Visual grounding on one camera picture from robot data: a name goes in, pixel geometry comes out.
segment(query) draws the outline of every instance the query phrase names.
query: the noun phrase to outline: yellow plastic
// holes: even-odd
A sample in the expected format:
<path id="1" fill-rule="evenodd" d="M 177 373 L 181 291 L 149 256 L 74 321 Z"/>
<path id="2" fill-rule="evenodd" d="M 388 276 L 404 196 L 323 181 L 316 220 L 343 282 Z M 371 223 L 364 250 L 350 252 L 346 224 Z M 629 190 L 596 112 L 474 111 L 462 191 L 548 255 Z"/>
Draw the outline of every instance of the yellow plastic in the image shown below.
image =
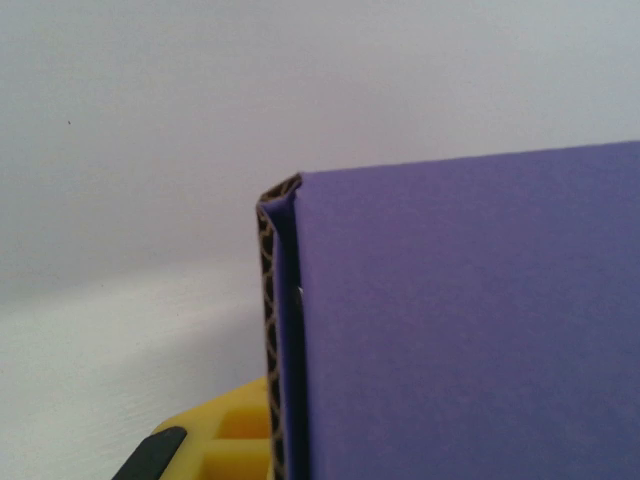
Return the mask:
<path id="1" fill-rule="evenodd" d="M 160 480 L 272 478 L 265 378 L 170 418 L 154 433 L 173 426 L 187 436 Z"/>

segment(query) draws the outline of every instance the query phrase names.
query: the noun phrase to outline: purple box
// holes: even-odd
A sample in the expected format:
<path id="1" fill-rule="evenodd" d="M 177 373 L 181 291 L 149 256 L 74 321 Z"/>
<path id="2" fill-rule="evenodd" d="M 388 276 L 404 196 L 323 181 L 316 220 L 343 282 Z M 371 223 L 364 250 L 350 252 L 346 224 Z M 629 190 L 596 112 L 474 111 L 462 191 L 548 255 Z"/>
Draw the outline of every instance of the purple box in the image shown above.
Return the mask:
<path id="1" fill-rule="evenodd" d="M 258 217 L 276 478 L 640 478 L 640 143 L 305 173 Z"/>

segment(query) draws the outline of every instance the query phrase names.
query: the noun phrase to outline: yellow object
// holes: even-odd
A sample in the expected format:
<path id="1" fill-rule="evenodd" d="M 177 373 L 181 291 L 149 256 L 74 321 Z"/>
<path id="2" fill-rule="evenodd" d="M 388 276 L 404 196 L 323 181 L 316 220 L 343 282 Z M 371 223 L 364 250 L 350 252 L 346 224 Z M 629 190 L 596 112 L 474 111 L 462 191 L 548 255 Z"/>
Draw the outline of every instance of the yellow object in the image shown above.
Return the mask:
<path id="1" fill-rule="evenodd" d="M 170 418 L 154 433 L 174 426 L 187 436 L 160 480 L 272 478 L 265 378 Z"/>

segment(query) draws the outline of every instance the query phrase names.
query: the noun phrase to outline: white wall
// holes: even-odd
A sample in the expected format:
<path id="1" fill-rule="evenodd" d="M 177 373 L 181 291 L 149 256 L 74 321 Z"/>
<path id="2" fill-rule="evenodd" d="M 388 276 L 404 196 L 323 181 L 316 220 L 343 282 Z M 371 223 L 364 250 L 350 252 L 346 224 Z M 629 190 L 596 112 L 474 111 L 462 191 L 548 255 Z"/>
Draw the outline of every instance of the white wall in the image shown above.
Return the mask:
<path id="1" fill-rule="evenodd" d="M 640 138 L 636 0 L 0 5 L 0 476 L 110 478 L 263 371 L 296 170 Z"/>

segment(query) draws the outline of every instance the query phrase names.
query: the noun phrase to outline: purple surface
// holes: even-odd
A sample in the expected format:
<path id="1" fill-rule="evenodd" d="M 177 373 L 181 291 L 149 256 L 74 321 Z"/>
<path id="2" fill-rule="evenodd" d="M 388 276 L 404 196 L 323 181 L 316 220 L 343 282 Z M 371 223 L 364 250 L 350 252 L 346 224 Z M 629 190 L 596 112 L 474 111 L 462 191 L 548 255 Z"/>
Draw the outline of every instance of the purple surface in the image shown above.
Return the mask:
<path id="1" fill-rule="evenodd" d="M 312 480 L 640 478 L 640 144 L 307 174 L 295 215 Z"/>

